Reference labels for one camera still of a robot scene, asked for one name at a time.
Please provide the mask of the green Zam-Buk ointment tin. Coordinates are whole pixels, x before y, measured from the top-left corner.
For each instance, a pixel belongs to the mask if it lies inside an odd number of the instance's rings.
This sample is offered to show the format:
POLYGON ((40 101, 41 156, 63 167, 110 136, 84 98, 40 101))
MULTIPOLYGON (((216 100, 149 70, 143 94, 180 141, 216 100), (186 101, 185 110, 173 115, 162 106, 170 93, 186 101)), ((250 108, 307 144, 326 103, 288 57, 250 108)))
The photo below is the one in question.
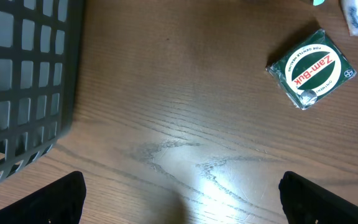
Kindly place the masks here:
POLYGON ((324 29, 317 30, 266 70, 301 110, 357 75, 324 29))

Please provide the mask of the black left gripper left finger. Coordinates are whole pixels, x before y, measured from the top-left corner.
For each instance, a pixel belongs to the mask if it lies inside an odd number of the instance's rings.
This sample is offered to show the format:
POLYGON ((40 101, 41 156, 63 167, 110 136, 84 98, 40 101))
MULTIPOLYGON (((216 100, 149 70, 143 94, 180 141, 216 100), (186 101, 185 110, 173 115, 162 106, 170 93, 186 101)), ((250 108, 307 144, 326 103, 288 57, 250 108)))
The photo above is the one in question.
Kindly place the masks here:
POLYGON ((0 210, 0 224, 79 224, 86 197, 83 174, 74 171, 0 210))

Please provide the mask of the teal wet wipes pack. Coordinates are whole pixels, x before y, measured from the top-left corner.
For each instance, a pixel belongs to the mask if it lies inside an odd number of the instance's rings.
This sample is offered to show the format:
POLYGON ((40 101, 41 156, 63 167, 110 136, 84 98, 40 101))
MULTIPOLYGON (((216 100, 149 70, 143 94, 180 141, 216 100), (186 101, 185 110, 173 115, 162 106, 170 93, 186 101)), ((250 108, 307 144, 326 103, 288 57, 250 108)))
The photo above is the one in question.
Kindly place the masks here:
POLYGON ((320 4, 324 3, 325 0, 312 0, 314 6, 319 6, 320 4))

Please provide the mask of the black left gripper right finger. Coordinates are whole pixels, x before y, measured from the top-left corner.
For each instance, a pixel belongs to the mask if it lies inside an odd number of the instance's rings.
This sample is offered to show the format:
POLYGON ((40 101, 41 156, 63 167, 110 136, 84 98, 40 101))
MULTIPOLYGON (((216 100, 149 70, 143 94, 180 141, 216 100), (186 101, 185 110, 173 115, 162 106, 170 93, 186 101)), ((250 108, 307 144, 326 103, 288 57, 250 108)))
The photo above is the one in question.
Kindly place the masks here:
POLYGON ((358 223, 358 206, 295 172, 285 172, 278 188, 289 223, 358 223))

